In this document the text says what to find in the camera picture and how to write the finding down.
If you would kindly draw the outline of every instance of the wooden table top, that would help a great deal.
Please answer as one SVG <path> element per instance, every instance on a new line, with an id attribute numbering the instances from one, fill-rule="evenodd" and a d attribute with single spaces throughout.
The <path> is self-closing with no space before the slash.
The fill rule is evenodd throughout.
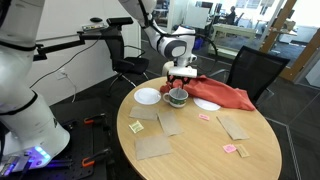
<path id="1" fill-rule="evenodd" d="M 133 89 L 123 100 L 117 116 L 117 131 L 121 147 L 141 177 L 150 180 L 165 179 L 278 179 L 281 170 L 281 151 L 278 140 L 265 118 L 257 111 L 221 108 L 207 111 L 198 107 L 192 98 L 181 109 L 171 107 L 162 99 L 154 105 L 142 105 L 134 93 L 145 87 L 159 90 L 165 77 L 147 81 Z M 159 112 L 173 110 L 183 133 L 169 137 L 172 152 L 143 160 L 136 159 L 135 140 L 163 133 L 159 121 L 130 118 L 133 106 L 158 108 Z M 204 114 L 209 121 L 198 116 Z M 217 116 L 228 115 L 250 136 L 233 141 Z M 144 129 L 134 134 L 129 128 L 139 120 Z M 226 153 L 223 146 L 242 144 L 250 156 L 241 158 L 238 152 Z"/>

